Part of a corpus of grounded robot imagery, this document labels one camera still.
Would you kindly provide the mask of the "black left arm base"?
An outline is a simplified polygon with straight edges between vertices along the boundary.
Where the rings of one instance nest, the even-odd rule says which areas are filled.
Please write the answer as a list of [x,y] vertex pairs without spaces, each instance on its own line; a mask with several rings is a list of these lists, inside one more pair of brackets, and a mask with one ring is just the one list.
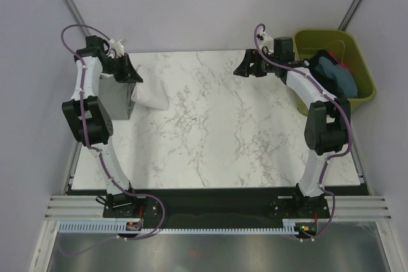
[[104,218],[159,218],[163,209],[157,197],[151,194],[121,194],[97,196],[96,202],[103,205]]

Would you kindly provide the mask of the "white t-shirt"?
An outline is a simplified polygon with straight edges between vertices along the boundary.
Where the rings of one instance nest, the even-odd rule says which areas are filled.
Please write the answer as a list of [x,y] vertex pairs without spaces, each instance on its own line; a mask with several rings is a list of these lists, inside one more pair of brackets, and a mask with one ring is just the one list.
[[136,104],[155,110],[168,110],[170,103],[162,79],[141,65],[136,67],[136,72],[141,76],[143,82],[136,83],[131,100]]

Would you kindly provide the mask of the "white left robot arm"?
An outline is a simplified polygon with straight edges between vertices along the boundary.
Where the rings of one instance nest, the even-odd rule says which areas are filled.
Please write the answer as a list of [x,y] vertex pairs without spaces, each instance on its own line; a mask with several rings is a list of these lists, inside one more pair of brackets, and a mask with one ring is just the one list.
[[144,80],[126,52],[115,47],[110,55],[108,40],[93,35],[86,37],[85,44],[85,48],[74,52],[76,84],[70,100],[62,103],[62,112],[74,138],[94,156],[105,179],[107,193],[113,196],[127,194],[131,182],[113,147],[113,123],[98,96],[99,83],[102,74],[113,76],[117,83],[136,85]]

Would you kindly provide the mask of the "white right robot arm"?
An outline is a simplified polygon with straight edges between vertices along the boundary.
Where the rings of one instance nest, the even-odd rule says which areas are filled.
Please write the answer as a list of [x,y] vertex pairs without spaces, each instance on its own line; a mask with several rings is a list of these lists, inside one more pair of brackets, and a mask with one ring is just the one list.
[[309,156],[297,185],[302,195],[294,198],[291,205],[296,215],[306,217],[315,209],[312,197],[326,192],[325,174],[331,161],[351,151],[350,103],[329,93],[312,76],[309,61],[295,60],[291,38],[273,39],[265,32],[257,32],[254,43],[253,49],[246,50],[234,75],[247,78],[274,74],[309,106],[304,130]]

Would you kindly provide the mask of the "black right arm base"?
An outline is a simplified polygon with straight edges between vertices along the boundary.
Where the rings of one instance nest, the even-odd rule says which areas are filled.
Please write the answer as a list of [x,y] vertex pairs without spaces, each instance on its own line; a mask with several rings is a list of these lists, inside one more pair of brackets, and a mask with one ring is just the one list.
[[296,187],[276,188],[270,205],[278,218],[328,218],[330,211],[324,195],[304,196]]

